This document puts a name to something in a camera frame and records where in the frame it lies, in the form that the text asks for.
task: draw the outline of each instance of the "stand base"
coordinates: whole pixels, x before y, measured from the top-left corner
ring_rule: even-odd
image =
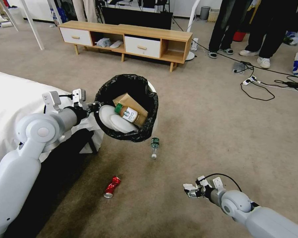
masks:
[[[186,61],[193,60],[195,57],[195,54],[192,51],[189,51],[188,56],[186,57]]]

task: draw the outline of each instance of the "black trash bag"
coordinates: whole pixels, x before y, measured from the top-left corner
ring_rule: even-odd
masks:
[[[115,106],[113,99],[128,93],[137,103],[148,111],[148,118],[138,131],[122,133],[106,127],[100,120],[98,112],[94,116],[99,127],[110,137],[118,140],[141,142],[151,137],[153,125],[158,112],[158,95],[150,91],[148,81],[136,74],[120,74],[106,82],[98,91],[95,101],[104,105]]]

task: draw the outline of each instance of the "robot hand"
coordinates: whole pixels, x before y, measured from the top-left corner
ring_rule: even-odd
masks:
[[[0,162],[0,236],[19,214],[41,168],[40,154],[56,148],[71,137],[71,128],[98,111],[99,102],[86,104],[86,91],[72,93],[73,104],[60,109],[56,91],[42,95],[47,113],[35,113],[22,118],[16,135],[22,142]]]
[[[213,179],[212,187],[206,180],[208,177],[198,177],[195,186],[183,184],[185,193],[190,198],[208,198],[234,221],[243,224],[255,238],[298,238],[297,224],[270,208],[259,206],[241,190],[226,191],[220,177]]]

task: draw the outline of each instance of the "sneaker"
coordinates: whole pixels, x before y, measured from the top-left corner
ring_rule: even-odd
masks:
[[[271,61],[270,61],[270,59],[267,59],[267,58],[258,57],[257,63],[262,68],[269,68],[271,66]]]
[[[216,59],[218,57],[217,53],[213,51],[209,51],[208,55],[212,59]]]
[[[223,51],[223,52],[225,52],[226,54],[228,54],[228,55],[232,55],[232,54],[234,54],[234,50],[233,49],[231,49],[231,48],[227,48],[227,49],[221,49],[221,51]]]
[[[256,56],[259,54],[259,51],[247,51],[247,50],[242,50],[239,52],[239,55],[241,56]]]

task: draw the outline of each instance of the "green bottle cap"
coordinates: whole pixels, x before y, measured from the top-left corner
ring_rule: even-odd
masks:
[[[115,107],[115,113],[119,114],[122,108],[123,106],[120,103],[118,103],[117,106]]]

